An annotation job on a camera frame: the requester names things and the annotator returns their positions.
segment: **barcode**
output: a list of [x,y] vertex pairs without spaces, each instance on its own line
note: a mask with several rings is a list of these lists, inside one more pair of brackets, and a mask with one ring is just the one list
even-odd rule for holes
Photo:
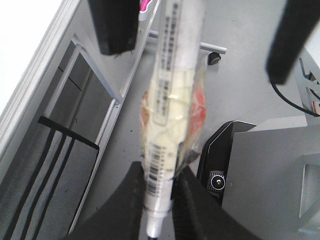
[[147,180],[147,192],[153,196],[159,194],[159,183],[163,176],[164,156],[163,147],[157,144],[150,144],[150,166]]
[[172,81],[173,58],[175,54],[175,39],[177,35],[179,5],[174,3],[171,16],[165,18],[164,39],[162,45],[160,68],[165,71],[165,77],[158,76],[158,89],[156,94],[155,112],[161,117],[156,120],[158,124],[165,125],[168,116],[169,91]]

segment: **caster wheel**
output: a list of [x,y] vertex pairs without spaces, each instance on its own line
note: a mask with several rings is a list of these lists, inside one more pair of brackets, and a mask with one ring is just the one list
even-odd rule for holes
[[221,59],[221,56],[219,53],[212,52],[208,56],[208,65],[214,65],[214,64],[218,63],[220,61],[220,59]]

